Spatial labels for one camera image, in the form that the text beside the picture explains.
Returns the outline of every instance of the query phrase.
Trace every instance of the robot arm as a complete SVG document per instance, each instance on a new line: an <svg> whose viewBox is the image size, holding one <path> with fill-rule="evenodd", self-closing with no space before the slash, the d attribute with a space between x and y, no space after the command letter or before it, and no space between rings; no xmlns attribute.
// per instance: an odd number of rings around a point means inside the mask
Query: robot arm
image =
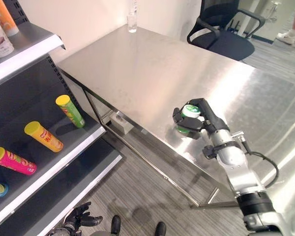
<svg viewBox="0 0 295 236"><path fill-rule="evenodd" d="M291 231L282 215L273 208L266 189L257 174L249 169L245 153L233 140L227 124L215 115L204 98L190 100L187 104L199 108L205 121L183 117L179 108L174 109L175 123L191 132L205 129L213 145L203 149L208 159L216 158L228 177L229 184L244 215L243 221L250 235L291 236Z"/></svg>

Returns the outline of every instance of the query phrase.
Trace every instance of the white shelf edge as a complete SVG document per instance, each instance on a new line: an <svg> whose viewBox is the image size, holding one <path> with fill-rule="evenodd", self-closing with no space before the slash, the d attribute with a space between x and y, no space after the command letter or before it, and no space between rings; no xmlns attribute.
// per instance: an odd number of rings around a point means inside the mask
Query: white shelf edge
<svg viewBox="0 0 295 236"><path fill-rule="evenodd" d="M37 236L45 236L65 215L92 189L100 180L122 159L120 155L110 163L89 185L65 208L62 212L53 219L46 228L44 228Z"/></svg>
<svg viewBox="0 0 295 236"><path fill-rule="evenodd" d="M18 54L0 63L0 80L62 45L62 40L54 34L19 52Z"/></svg>
<svg viewBox="0 0 295 236"><path fill-rule="evenodd" d="M5 208L0 211L0 223L9 215L14 213L14 210L30 197L36 190L38 190L44 183L46 183L52 176L58 173L71 160L73 160L85 147L90 145L94 140L105 133L105 129L101 126L94 133L88 136L83 142L76 146L70 153L64 156L57 164L50 168L45 174L37 179L31 186L29 186L23 193L11 201Z"/></svg>

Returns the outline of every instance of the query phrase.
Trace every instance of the orange tube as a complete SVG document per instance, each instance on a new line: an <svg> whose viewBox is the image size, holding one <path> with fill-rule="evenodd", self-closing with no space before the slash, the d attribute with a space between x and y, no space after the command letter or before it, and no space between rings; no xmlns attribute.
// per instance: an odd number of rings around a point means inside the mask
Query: orange tube
<svg viewBox="0 0 295 236"><path fill-rule="evenodd" d="M16 26L8 9L4 5L3 0L0 0L0 25L8 37L13 36L19 32L19 29Z"/></svg>

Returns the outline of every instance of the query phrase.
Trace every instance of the yellow pringles can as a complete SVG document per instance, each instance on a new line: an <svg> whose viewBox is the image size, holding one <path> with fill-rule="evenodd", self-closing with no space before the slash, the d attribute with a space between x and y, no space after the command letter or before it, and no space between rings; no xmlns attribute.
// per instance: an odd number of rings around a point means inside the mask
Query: yellow pringles can
<svg viewBox="0 0 295 236"><path fill-rule="evenodd" d="M45 129L38 121L28 123L24 128L24 132L53 152L59 152L63 148L63 143Z"/></svg>
<svg viewBox="0 0 295 236"><path fill-rule="evenodd" d="M72 123L78 128L82 128L85 125L85 121L79 113L78 109L74 106L68 95L61 95L56 99L56 104L66 114Z"/></svg>

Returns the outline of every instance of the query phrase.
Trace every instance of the chair armrest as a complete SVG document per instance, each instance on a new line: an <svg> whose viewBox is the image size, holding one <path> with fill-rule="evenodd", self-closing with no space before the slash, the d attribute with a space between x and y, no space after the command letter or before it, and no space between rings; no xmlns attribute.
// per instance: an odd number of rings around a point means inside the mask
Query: chair armrest
<svg viewBox="0 0 295 236"><path fill-rule="evenodd" d="M217 40L218 38L220 37L220 31L216 28L214 28L213 26L209 25L207 22L204 22L203 20L200 19L200 17L197 18L197 22L196 24L202 26L203 28L205 29L208 29L212 32L214 32L214 40L207 46L206 49L209 49ZM192 30L189 35L187 36L187 42L191 44L191 41L190 41L190 37L199 30Z"/></svg>
<svg viewBox="0 0 295 236"><path fill-rule="evenodd" d="M247 16L250 16L251 18L256 19L259 21L259 25L257 28L255 28L251 33L249 33L246 38L249 38L251 35L253 35L258 29L260 29L266 22L266 19L256 13L253 13L251 11L245 10L245 9L238 9L237 12L241 12Z"/></svg>

